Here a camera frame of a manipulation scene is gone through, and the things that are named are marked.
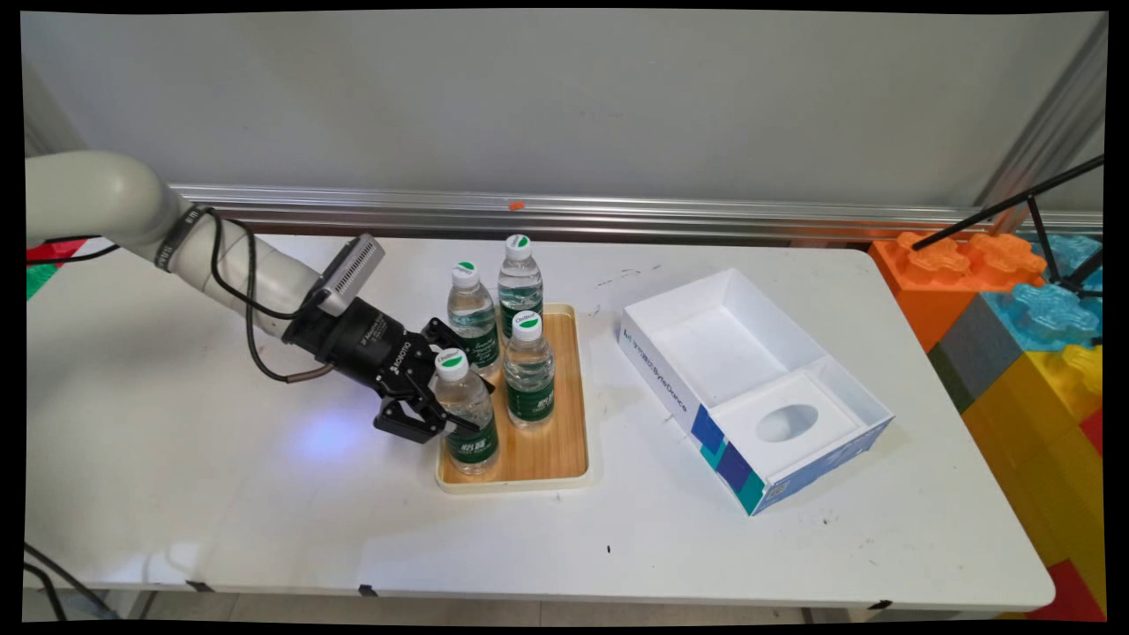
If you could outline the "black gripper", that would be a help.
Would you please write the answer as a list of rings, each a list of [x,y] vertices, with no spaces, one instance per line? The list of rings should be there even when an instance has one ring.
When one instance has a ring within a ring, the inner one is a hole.
[[[476,379],[487,394],[496,390],[485,371],[471,359],[473,347],[467,338],[439,318],[432,318],[421,331],[410,331],[395,318],[356,298],[339,315],[306,310],[286,329],[282,340],[383,397],[371,419],[376,430],[419,444],[483,430],[483,423],[469,421],[430,397],[440,379]]]

